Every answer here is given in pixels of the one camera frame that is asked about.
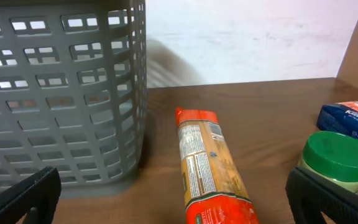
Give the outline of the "orange pasta packet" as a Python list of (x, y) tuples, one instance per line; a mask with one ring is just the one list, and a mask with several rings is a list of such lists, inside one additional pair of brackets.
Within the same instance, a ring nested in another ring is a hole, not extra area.
[(258, 224), (216, 114), (177, 108), (187, 224)]

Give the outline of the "green lid jar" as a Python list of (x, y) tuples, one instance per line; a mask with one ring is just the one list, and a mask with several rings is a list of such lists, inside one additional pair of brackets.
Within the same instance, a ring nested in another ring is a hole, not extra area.
[(298, 165), (358, 194), (358, 140), (341, 133), (311, 134)]

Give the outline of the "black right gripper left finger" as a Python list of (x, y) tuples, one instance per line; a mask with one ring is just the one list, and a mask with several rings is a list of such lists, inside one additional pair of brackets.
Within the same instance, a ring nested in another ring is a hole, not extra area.
[(62, 191), (56, 168), (46, 167), (0, 193), (0, 223), (53, 222)]

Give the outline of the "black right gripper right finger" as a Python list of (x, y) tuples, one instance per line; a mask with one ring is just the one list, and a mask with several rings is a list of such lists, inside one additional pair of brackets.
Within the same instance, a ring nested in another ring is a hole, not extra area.
[(358, 224), (358, 195), (304, 167), (289, 173), (285, 190), (296, 224), (325, 223), (324, 215)]

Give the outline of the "grey plastic lattice basket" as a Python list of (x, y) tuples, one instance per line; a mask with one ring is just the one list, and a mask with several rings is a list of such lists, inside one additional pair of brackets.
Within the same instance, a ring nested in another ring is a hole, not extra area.
[(145, 35), (144, 1), (0, 1), (0, 193), (45, 167), (64, 198), (135, 181)]

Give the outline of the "blue tissue multipack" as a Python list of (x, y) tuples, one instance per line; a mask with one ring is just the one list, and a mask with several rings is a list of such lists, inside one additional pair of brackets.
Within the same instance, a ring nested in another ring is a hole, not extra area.
[(316, 126), (358, 139), (358, 101), (323, 105)]

